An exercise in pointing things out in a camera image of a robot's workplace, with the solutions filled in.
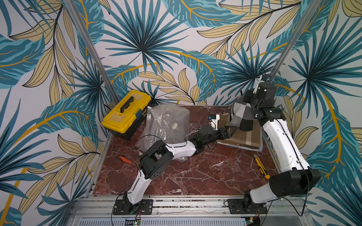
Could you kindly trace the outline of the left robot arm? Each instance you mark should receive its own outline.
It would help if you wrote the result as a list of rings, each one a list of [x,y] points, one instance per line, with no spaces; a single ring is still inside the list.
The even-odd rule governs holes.
[[[140,157],[138,175],[131,189],[123,195],[123,200],[130,206],[138,205],[151,181],[159,177],[171,161],[198,155],[207,145],[218,140],[229,139],[231,136],[227,127],[214,130],[212,126],[204,125],[183,143],[167,144],[162,140],[156,141]]]

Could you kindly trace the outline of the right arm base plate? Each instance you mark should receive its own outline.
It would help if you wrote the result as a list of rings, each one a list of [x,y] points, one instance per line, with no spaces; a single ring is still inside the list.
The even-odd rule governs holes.
[[[244,199],[226,200],[230,214],[266,214],[268,212],[266,204],[255,204]]]

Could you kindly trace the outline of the olive tan plaid blanket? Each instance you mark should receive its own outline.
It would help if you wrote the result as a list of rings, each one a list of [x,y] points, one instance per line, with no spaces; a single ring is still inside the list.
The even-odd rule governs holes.
[[[259,122],[254,120],[253,129],[251,131],[245,132],[236,129],[231,138],[218,141],[238,146],[259,147],[263,144],[261,127]]]

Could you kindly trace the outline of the clear plastic vacuum bag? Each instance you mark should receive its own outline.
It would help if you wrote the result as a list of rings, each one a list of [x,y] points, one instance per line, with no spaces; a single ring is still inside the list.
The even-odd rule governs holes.
[[[189,136],[189,119],[190,111],[178,105],[149,106],[145,129],[136,142],[136,148],[144,153],[158,140],[169,145],[185,143]],[[180,125],[178,130],[172,130],[175,122]]]

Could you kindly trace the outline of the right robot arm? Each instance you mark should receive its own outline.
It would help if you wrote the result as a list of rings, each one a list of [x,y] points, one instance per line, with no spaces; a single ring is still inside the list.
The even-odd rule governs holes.
[[[321,178],[320,172],[312,169],[302,157],[282,110],[274,105],[275,94],[275,85],[260,81],[246,95],[252,116],[263,129],[275,165],[280,169],[280,173],[270,177],[267,184],[249,191],[249,201],[254,204],[264,204],[287,196],[308,195]]]

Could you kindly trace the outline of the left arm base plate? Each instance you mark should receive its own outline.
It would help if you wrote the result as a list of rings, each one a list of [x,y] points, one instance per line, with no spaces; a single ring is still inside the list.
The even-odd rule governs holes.
[[[151,215],[153,210],[153,200],[141,200],[137,204],[131,204],[127,199],[120,199],[115,202],[112,214],[116,216],[125,215]]]

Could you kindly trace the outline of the light plaid blanket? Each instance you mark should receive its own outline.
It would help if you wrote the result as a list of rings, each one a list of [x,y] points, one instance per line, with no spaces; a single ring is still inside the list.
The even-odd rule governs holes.
[[[259,147],[247,147],[247,146],[238,146],[238,145],[233,145],[233,144],[227,144],[227,143],[224,143],[221,141],[218,141],[217,144],[228,146],[228,147],[234,147],[234,148],[238,148],[238,149],[244,149],[247,151],[254,151],[254,152],[262,152],[262,149],[264,147],[263,144],[261,144]]]

